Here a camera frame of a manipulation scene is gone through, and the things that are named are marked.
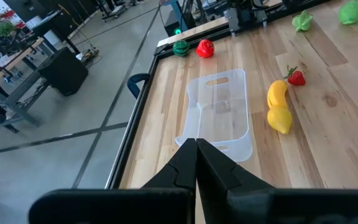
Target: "banana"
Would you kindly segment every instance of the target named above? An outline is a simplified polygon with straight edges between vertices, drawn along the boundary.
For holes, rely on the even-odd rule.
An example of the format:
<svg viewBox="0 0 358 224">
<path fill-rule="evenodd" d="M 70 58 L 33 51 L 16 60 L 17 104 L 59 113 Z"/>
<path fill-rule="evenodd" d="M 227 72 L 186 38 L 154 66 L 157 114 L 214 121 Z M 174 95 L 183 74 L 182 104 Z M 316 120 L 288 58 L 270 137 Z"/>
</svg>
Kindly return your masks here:
<svg viewBox="0 0 358 224">
<path fill-rule="evenodd" d="M 283 134 L 290 132 L 292 115 L 285 101 L 287 83 L 277 80 L 271 84 L 267 92 L 267 104 L 270 108 L 267 113 L 267 122 L 276 131 Z"/>
</svg>

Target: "concrete floor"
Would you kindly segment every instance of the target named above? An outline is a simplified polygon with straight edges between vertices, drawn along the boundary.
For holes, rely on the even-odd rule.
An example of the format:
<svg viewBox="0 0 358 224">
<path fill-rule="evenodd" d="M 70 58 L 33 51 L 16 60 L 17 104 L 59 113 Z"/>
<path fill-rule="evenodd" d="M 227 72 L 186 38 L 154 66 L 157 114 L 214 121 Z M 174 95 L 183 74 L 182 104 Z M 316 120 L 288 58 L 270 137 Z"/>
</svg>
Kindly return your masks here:
<svg viewBox="0 0 358 224">
<path fill-rule="evenodd" d="M 43 93 L 29 110 L 42 121 L 39 128 L 25 121 L 14 125 L 18 134 L 0 128 L 0 223 L 25 223 L 31 204 L 50 190 L 104 188 L 135 105 L 125 79 L 147 72 L 158 41 L 167 38 L 157 6 L 158 0 L 146 0 L 107 23 L 95 15 L 81 31 L 101 58 L 79 92 Z M 162 8 L 164 19 L 170 10 Z M 89 46 L 84 40 L 81 34 L 72 39 L 80 50 Z"/>
</svg>

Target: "desk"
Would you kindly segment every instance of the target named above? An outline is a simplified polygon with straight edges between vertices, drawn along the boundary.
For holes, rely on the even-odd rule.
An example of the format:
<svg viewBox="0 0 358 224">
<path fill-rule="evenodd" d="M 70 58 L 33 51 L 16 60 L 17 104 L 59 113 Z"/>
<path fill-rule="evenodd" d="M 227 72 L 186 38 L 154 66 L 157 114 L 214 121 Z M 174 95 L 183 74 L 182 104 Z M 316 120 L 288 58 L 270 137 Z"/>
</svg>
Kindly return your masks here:
<svg viewBox="0 0 358 224">
<path fill-rule="evenodd" d="M 143 186 L 177 151 L 189 80 L 241 68 L 247 73 L 254 151 L 239 164 L 279 188 L 358 189 L 358 23 L 338 22 L 342 3 L 309 9 L 314 21 L 308 32 L 296 33 L 292 17 L 284 17 L 214 41 L 211 58 L 199 58 L 193 49 L 187 57 L 160 60 L 120 187 Z M 288 86 L 293 124 L 282 135 L 267 123 L 266 94 L 274 80 L 287 75 L 287 65 L 298 66 L 307 84 Z"/>
<path fill-rule="evenodd" d="M 33 48 L 38 47 L 43 41 L 44 41 L 43 38 L 39 38 L 37 41 L 35 41 L 32 44 L 32 47 Z M 12 69 L 21 60 L 25 59 L 25 57 L 27 55 L 29 55 L 31 53 L 31 51 L 32 51 L 32 49 L 29 47 L 25 51 L 18 52 L 16 54 L 11 55 L 10 56 L 11 61 L 5 66 L 5 69 L 6 70 Z M 0 71 L 0 78 L 3 78 L 5 75 L 6 75 L 6 72 Z M 13 110 L 13 112 L 15 112 L 15 115 L 10 120 L 3 122 L 3 124 L 1 124 L 1 126 L 12 124 L 12 123 L 20 121 L 22 119 L 27 120 L 30 124 L 39 126 L 39 122 L 27 113 L 28 107 L 21 108 L 19 105 L 16 104 L 17 101 L 20 99 L 20 97 L 26 91 L 28 91 L 28 89 L 38 80 L 39 77 L 40 77 L 40 75 L 38 75 L 38 74 L 32 74 L 8 98 L 6 98 L 2 94 L 0 94 L 0 102 L 3 103 L 4 105 L 6 105 L 9 109 Z"/>
</svg>

